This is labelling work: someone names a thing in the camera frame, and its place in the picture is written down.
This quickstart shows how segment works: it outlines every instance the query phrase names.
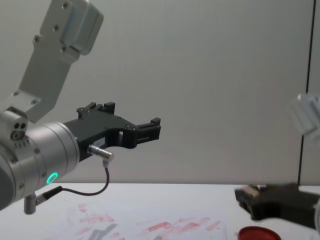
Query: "white table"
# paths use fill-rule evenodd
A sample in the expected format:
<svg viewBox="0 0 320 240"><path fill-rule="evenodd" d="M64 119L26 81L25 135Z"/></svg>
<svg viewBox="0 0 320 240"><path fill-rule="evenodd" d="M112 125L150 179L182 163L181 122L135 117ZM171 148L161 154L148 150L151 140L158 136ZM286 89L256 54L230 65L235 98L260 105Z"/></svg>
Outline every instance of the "white table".
<svg viewBox="0 0 320 240"><path fill-rule="evenodd" d="M62 184L83 192L95 192L102 183ZM58 184L51 184L37 194ZM256 226L249 214L242 210L235 199L234 189L238 185L204 184L129 184L113 183L98 196L79 196L62 192L37 207L34 215L25 215L23 201L16 202L0 212L1 240L40 240L39 232L57 223L67 209L81 203L110 202L144 204L147 206L176 208L179 210L214 211L223 209L227 219L228 240L236 240L237 232L246 226ZM320 187L302 187L303 191L320 193ZM283 240L319 240L315 230L278 219L270 219L259 224L277 232Z"/></svg>

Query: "gray wall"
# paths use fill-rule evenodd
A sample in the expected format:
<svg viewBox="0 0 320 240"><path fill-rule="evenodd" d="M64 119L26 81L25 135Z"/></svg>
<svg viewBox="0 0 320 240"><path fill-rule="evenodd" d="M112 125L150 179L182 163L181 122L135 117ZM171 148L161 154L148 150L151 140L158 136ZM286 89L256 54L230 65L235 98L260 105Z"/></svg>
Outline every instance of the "gray wall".
<svg viewBox="0 0 320 240"><path fill-rule="evenodd" d="M314 32L310 62L309 93L320 93L320 2L317 1L314 18ZM304 139L301 165L301 183L308 185L320 184L320 145Z"/></svg>
<svg viewBox="0 0 320 240"><path fill-rule="evenodd" d="M297 181L301 137L288 109L305 90L312 0L92 2L105 15L96 44L41 122L74 119L92 101L116 102L136 124L161 117L159 141L109 149L113 182ZM48 6L1 2L1 98L18 86ZM104 180L98 158L63 179Z"/></svg>

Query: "black cable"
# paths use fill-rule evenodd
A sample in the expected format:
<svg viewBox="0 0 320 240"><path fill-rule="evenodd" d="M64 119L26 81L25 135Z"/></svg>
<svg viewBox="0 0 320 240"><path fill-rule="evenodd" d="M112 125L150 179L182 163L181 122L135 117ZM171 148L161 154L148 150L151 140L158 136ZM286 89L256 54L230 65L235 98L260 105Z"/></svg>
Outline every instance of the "black cable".
<svg viewBox="0 0 320 240"><path fill-rule="evenodd" d="M72 190L72 189L69 189L69 188L62 188L62 191L66 191L66 192L70 192L70 193L78 194L78 195L82 195L82 196L99 195L99 194L101 194L103 191L105 191L107 189L107 187L109 185L109 182L110 182L109 170L108 170L108 168L105 168L104 170L105 170L105 173L106 173L106 183L105 183L104 187L100 191L93 192L93 193L85 193L85 192L75 191L75 190Z"/></svg>

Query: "green indicator light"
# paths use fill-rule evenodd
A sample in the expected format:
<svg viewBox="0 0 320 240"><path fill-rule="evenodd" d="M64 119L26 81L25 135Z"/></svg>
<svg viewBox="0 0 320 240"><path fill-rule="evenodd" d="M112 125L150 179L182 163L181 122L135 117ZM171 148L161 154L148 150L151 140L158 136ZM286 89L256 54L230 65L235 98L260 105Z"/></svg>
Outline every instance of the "green indicator light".
<svg viewBox="0 0 320 240"><path fill-rule="evenodd" d="M57 172L52 173L46 180L46 184L52 184L58 178L58 176L59 174Z"/></svg>

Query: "red bottle cap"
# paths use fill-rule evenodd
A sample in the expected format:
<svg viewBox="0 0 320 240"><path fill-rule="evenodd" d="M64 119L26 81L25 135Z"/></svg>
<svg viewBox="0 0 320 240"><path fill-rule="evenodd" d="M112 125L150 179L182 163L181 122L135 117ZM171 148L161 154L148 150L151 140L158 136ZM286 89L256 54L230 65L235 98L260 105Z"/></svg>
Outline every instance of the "red bottle cap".
<svg viewBox="0 0 320 240"><path fill-rule="evenodd" d="M239 231L238 240L281 240L281 237L264 227L247 226Z"/></svg>

